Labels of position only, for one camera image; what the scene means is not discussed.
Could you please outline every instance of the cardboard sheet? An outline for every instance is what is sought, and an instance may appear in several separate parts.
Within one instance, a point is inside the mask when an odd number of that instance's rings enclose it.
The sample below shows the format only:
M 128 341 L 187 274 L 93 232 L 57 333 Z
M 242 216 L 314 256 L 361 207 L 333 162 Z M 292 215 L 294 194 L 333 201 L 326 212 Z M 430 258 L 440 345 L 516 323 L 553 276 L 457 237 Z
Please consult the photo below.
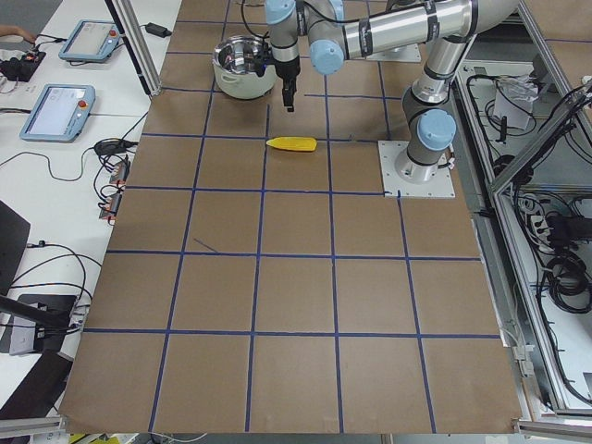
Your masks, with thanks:
M 295 113 L 279 83 L 231 99 L 204 53 L 237 32 L 235 3 L 181 8 L 60 408 L 68 431 L 511 432 L 458 181 L 452 201 L 382 195 L 373 141 L 408 137 L 400 98 L 421 66 L 352 61 L 324 80 L 304 58 Z M 320 140 L 265 148 L 279 135 Z
M 592 66 L 592 3 L 586 0 L 524 0 L 572 88 Z M 592 110 L 585 110 L 592 120 Z

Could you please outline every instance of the gray floor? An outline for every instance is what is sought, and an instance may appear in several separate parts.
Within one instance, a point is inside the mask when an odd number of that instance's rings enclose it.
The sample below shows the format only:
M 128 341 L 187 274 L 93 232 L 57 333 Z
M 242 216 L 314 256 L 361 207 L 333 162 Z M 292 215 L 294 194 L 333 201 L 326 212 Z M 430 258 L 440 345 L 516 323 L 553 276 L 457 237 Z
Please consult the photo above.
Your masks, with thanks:
M 34 34 L 38 34 L 49 18 L 54 15 L 60 3 L 62 3 L 62 0 L 0 0 L 0 23 L 18 25 Z M 2 49 L 26 51 L 30 47 L 31 45 L 26 42 L 18 44 L 0 43 Z

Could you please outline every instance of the black cable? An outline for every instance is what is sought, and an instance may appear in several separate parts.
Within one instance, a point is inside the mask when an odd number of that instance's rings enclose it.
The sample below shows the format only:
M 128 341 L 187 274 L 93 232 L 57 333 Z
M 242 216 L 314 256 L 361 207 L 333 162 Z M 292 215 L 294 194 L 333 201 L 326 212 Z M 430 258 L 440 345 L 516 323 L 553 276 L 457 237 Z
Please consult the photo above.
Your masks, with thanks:
M 145 112 L 145 113 L 142 115 L 142 117 L 140 117 L 140 118 L 138 119 L 138 121 L 137 121 L 136 123 L 134 123 L 134 124 L 133 124 L 133 126 L 132 126 L 130 129 L 128 129 L 128 130 L 126 131 L 126 133 L 125 133 L 123 136 L 121 136 L 121 138 L 120 138 L 120 139 L 121 139 L 121 140 L 125 140 L 125 138 L 126 138 L 126 137 L 128 137 L 128 136 L 130 135 L 130 133 L 133 131 L 133 129 L 134 129 L 134 128 L 136 128 L 138 125 L 140 125 L 140 122 L 142 122 L 142 121 L 143 121 L 143 120 L 146 118 L 146 116 L 148 116 L 148 111 L 146 111 L 146 112 Z
M 552 346 L 551 349 L 553 352 L 553 358 L 554 358 L 555 364 L 557 365 L 557 368 L 559 370 L 561 381 L 563 382 L 563 385 L 567 388 L 567 390 L 572 395 L 574 395 L 578 400 L 580 400 L 581 402 L 583 402 L 585 404 L 592 405 L 592 400 L 590 400 L 589 398 L 585 397 L 580 392 L 578 392 L 575 389 L 575 387 L 572 385 L 572 382 L 570 381 L 570 379 L 565 374 L 565 369 L 563 368 L 563 363 L 561 361 L 557 337 L 555 336 L 555 333 L 553 332 L 553 329 L 550 326 L 550 321 L 547 318 L 547 313 L 545 312 L 545 308 L 543 307 L 543 294 L 542 294 L 543 290 L 542 290 L 542 288 L 543 288 L 543 283 L 537 284 L 536 304 L 538 306 L 538 311 L 540 312 L 540 315 L 542 317 L 543 325 L 545 326 L 545 332 L 547 333 L 547 337 L 549 338 L 549 342 L 551 343 L 551 346 Z
M 491 140 L 489 139 L 489 136 L 487 135 L 487 130 L 485 129 L 485 126 L 483 125 L 483 122 L 481 121 L 481 115 L 479 113 L 479 105 L 475 99 L 475 96 L 473 95 L 473 91 L 471 90 L 471 82 L 476 79 L 481 79 L 482 77 L 483 76 L 480 74 L 474 74 L 473 76 L 470 76 L 466 80 L 466 89 L 467 89 L 467 92 L 469 92 L 469 99 L 471 101 L 471 105 L 472 105 L 473 111 L 475 113 L 477 124 L 479 125 L 479 129 L 481 130 L 481 135 L 483 136 L 483 139 L 485 140 L 485 144 L 487 147 L 487 158 L 489 160 L 489 163 L 493 166 L 493 164 L 495 162 L 495 160 L 493 158 L 493 154 L 495 153 L 495 155 L 497 157 L 501 157 L 501 153 L 496 149 L 495 146 L 493 146 L 493 144 L 491 143 Z
M 569 98 L 571 98 L 574 94 L 576 94 L 578 91 L 582 90 L 585 88 L 585 85 L 582 86 L 578 86 L 577 88 L 572 89 L 571 91 L 569 91 L 567 94 L 565 94 L 560 101 L 555 104 L 555 106 L 553 106 L 553 108 L 551 109 L 551 112 L 549 113 L 549 117 L 547 117 L 547 119 L 543 122 L 543 125 L 540 127 L 539 131 L 541 131 L 543 128 L 545 128 L 545 126 L 550 122 L 550 120 L 553 118 L 553 116 L 555 116 L 555 113 L 557 112 L 557 110 L 559 109 L 559 107 L 566 102 Z
M 0 327 L 8 327 L 8 328 L 40 328 L 39 326 L 35 325 L 35 326 L 20 326 L 17 324 L 0 324 Z M 77 333 L 80 331 L 80 329 L 78 327 L 63 327 L 63 328 L 57 328 L 57 327 L 41 327 L 40 329 L 43 330 L 43 332 L 45 333 L 46 337 L 51 337 L 51 336 L 67 336 L 67 335 L 71 335 L 73 333 Z
M 47 37 L 48 39 L 62 40 L 64 42 L 67 40 L 63 37 L 55 37 L 54 35 L 48 35 L 48 34 L 37 34 L 37 37 Z
M 489 125 L 491 125 L 491 127 L 493 127 L 494 129 L 496 129 L 497 131 L 501 131 L 501 125 L 496 122 L 494 120 L 494 116 L 492 114 L 489 114 L 489 111 L 491 111 L 494 107 L 495 107 L 495 99 L 490 100 L 489 102 L 486 103 L 485 105 L 485 117 L 487 118 L 487 122 L 489 122 Z M 534 132 L 537 129 L 537 119 L 533 116 L 533 121 L 535 122 L 535 125 L 533 126 L 533 128 L 526 130 L 525 132 L 521 132 L 521 133 L 515 133 L 515 132 L 507 132 L 508 136 L 512 136 L 512 137 L 523 137 L 526 136 L 532 132 Z
M 100 262 L 98 262 L 97 260 L 91 258 L 91 256 L 87 256 L 86 254 L 72 254 L 72 253 L 68 253 L 68 254 L 60 254 L 59 256 L 54 256 L 50 259 L 47 259 L 43 262 L 40 262 L 37 265 L 32 266 L 31 268 L 29 268 L 26 271 L 23 271 L 20 275 L 18 275 L 17 277 L 15 277 L 12 281 L 12 283 L 10 285 L 14 285 L 15 283 L 17 283 L 21 278 L 24 278 L 26 275 L 28 275 L 30 272 L 36 270 L 37 268 L 45 265 L 45 264 L 49 264 L 50 262 L 56 261 L 58 259 L 62 259 L 64 257 L 73 257 L 73 256 L 77 256 L 81 259 L 88 259 L 91 262 L 94 262 L 95 264 L 97 264 L 98 266 L 102 266 L 102 264 Z
M 251 34 L 253 37 L 256 37 L 256 38 L 258 38 L 258 39 L 261 39 L 261 40 L 265 41 L 265 39 L 266 39 L 267 37 L 269 37 L 269 32 L 268 32 L 268 31 L 266 31 L 266 32 L 265 32 L 265 34 L 263 34 L 263 35 L 259 35 L 259 34 L 257 34 L 256 32 L 254 32 L 254 31 L 251 29 L 251 27 L 249 26 L 249 23 L 247 22 L 247 18 L 245 18 L 245 15 L 244 15 L 244 4 L 245 4 L 245 1 L 246 1 L 246 0 L 242 0 L 242 1 L 240 2 L 240 17 L 242 18 L 242 23 L 244 24 L 244 27 L 247 29 L 247 31 L 248 31 L 248 32 L 249 32 L 249 33 L 250 33 L 250 34 Z
M 34 289 L 36 287 L 57 287 L 57 286 L 64 286 L 64 287 L 73 287 L 75 289 L 80 290 L 80 294 L 86 293 L 90 299 L 93 298 L 91 293 L 83 288 L 81 285 L 72 284 L 71 282 L 43 282 L 39 284 L 27 284 L 27 285 L 13 285 L 10 289 Z
M 16 159 L 17 157 L 20 157 L 22 155 L 28 154 L 28 155 L 37 155 L 39 157 L 44 158 L 47 161 L 47 169 L 49 171 L 49 175 L 51 176 L 51 178 L 53 180 L 59 180 L 62 182 L 75 182 L 77 180 L 80 180 L 82 178 L 82 176 L 84 175 L 84 155 L 87 154 L 89 151 L 91 151 L 93 148 L 87 148 L 86 150 L 84 150 L 84 152 L 80 155 L 80 173 L 76 178 L 73 179 L 67 179 L 67 178 L 59 178 L 58 176 L 56 176 L 54 174 L 54 171 L 52 169 L 52 161 L 51 159 L 45 155 L 45 154 L 40 154 L 40 153 L 33 153 L 31 151 L 23 151 L 20 152 L 18 154 L 13 155 L 12 157 L 10 157 L 9 159 L 5 160 L 4 162 L 0 163 L 0 167 L 3 167 L 4 165 L 6 165 L 8 162 L 13 161 L 14 159 Z
M 125 46 L 124 43 L 119 43 L 115 48 L 113 48 L 113 51 L 111 51 L 111 53 L 115 53 L 117 49 L 119 49 L 121 46 Z M 81 67 L 83 65 L 89 65 L 91 63 L 100 63 L 100 62 L 94 62 L 94 61 L 88 61 L 88 62 L 75 62 L 73 60 L 69 60 L 68 61 L 69 65 L 71 67 Z
M 50 37 L 50 38 L 52 38 L 52 39 L 54 39 L 54 40 L 48 40 L 48 41 L 46 41 L 46 42 L 37 43 L 37 44 L 35 44 L 35 45 L 32 47 L 32 51 L 39 51 L 39 48 L 41 48 L 41 45 L 42 45 L 42 44 L 48 44 L 48 43 L 62 43 L 62 42 L 65 42 L 65 41 L 67 40 L 67 39 L 63 39 L 63 38 L 61 38 L 61 37 L 55 37 L 55 38 L 54 38 L 54 37 Z
M 0 114 L 30 114 L 30 109 L 23 108 L 0 108 Z
M 78 303 L 80 301 L 80 298 L 82 297 L 82 294 L 84 291 L 86 291 L 89 295 L 89 297 L 92 299 L 93 296 L 91 295 L 91 293 L 89 291 L 86 290 L 86 267 L 84 266 L 84 263 L 82 262 L 82 260 L 79 258 L 78 254 L 72 250 L 70 247 L 66 246 L 66 245 L 62 245 L 59 243 L 47 243 L 44 240 L 41 240 L 39 242 L 39 244 L 37 245 L 27 245 L 28 248 L 47 248 L 47 247 L 52 247 L 52 248 L 60 248 L 62 250 L 66 250 L 67 252 L 71 253 L 76 260 L 78 261 L 79 265 L 80 265 L 80 269 L 82 271 L 82 284 L 80 286 L 80 294 L 78 296 L 78 299 L 76 300 L 76 303 Z
M 589 165 L 592 165 L 592 161 L 589 158 L 586 158 L 586 156 L 584 154 L 581 154 L 576 148 L 575 146 L 572 145 L 572 143 L 570 142 L 569 138 L 567 135 L 565 135 L 564 137 L 565 141 L 567 142 L 567 146 L 570 147 L 570 149 L 573 151 L 573 153 L 575 155 L 577 155 L 580 159 L 582 159 L 584 162 L 586 162 Z M 575 143 L 576 146 L 578 146 L 580 149 L 582 149 L 582 147 L 579 145 L 579 143 L 577 143 L 576 141 L 574 141 L 574 139 L 572 139 L 573 142 Z

